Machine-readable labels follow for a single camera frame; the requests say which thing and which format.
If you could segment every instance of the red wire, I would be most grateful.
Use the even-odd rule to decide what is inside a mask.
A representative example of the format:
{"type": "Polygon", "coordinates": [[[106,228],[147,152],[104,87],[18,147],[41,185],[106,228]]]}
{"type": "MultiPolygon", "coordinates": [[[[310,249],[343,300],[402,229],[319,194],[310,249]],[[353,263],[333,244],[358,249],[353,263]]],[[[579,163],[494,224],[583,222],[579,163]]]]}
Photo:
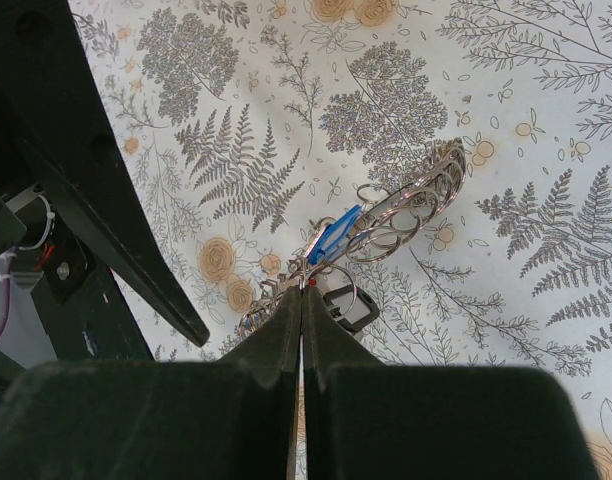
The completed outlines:
{"type": "Polygon", "coordinates": [[[48,261],[50,256],[53,254],[53,250],[55,250],[55,245],[44,245],[44,253],[40,257],[39,262],[37,263],[37,265],[35,265],[35,268],[33,268],[33,270],[37,271],[42,268],[42,265],[44,265],[48,261]]]}

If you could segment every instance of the key ring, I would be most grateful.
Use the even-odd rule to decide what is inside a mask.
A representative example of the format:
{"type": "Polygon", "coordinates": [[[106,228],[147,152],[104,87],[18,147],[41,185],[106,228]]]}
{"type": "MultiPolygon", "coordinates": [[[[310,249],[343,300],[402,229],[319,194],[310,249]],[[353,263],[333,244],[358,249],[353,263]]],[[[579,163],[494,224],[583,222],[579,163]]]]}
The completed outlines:
{"type": "MultiPolygon", "coordinates": [[[[457,198],[466,180],[466,157],[460,138],[448,142],[435,142],[424,161],[429,169],[412,182],[390,192],[384,185],[365,183],[357,187],[356,195],[361,205],[349,209],[336,220],[324,217],[311,222],[313,233],[299,251],[299,255],[288,262],[288,275],[283,285],[297,284],[304,289],[307,284],[327,269],[339,270],[352,285],[353,299],[346,316],[357,300],[357,286],[347,269],[335,262],[346,256],[351,262],[374,263],[389,257],[404,243],[409,242],[433,218],[443,212],[457,198]],[[385,194],[381,200],[366,195],[367,189],[385,194]],[[406,212],[414,225],[404,228],[395,218],[406,212]],[[393,238],[392,242],[379,242],[393,238]],[[368,256],[365,249],[372,247],[379,252],[368,256]]],[[[238,330],[246,324],[252,331],[258,328],[260,319],[268,318],[284,294],[281,285],[270,298],[254,302],[254,306],[240,321],[238,330]]]]}

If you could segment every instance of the keychain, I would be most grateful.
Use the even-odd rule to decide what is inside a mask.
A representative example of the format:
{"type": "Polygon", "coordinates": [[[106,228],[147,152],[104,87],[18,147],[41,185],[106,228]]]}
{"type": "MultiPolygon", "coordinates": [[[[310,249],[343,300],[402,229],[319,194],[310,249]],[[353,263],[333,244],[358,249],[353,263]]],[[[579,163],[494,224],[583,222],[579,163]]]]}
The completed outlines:
{"type": "Polygon", "coordinates": [[[352,262],[379,262],[410,241],[424,226],[443,212],[457,197],[466,179],[466,159],[460,138],[438,142],[425,161],[428,169],[394,192],[384,185],[367,183],[357,188],[362,205],[350,208],[338,220],[325,217],[311,221],[311,234],[306,245],[288,262],[288,273],[278,276],[279,282],[264,280],[261,298],[246,312],[237,328],[241,338],[258,329],[273,313],[283,292],[290,286],[303,289],[316,285],[315,277],[341,271],[349,285],[324,295],[332,316],[349,333],[357,334],[379,317],[379,309],[370,295],[360,290],[350,273],[335,262],[346,256],[352,262]],[[371,200],[369,194],[381,193],[371,200]],[[339,311],[332,300],[351,294],[350,306],[339,311]],[[351,324],[346,316],[360,301],[369,314],[351,324]]]}

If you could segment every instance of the blue plastic tag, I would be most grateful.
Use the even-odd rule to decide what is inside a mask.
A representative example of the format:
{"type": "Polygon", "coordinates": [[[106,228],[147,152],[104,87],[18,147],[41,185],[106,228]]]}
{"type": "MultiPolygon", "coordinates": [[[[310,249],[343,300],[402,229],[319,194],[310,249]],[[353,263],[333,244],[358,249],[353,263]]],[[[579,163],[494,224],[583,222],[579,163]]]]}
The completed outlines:
{"type": "Polygon", "coordinates": [[[323,258],[335,258],[335,255],[348,244],[346,235],[353,228],[361,213],[361,207],[355,205],[339,220],[326,227],[324,234],[308,256],[308,263],[310,265],[317,265],[323,258]]]}

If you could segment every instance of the floral tablecloth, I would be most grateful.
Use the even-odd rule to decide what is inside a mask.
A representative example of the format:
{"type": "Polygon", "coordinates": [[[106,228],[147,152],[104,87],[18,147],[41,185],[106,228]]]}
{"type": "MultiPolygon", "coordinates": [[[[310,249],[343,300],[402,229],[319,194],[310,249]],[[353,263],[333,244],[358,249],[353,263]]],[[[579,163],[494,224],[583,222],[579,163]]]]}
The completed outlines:
{"type": "Polygon", "coordinates": [[[342,262],[382,310],[362,343],[389,364],[552,372],[612,480],[612,4],[71,7],[161,251],[211,331],[193,347],[124,287],[159,360],[229,351],[309,220],[459,136],[467,181],[445,214],[382,263],[342,262]]]}

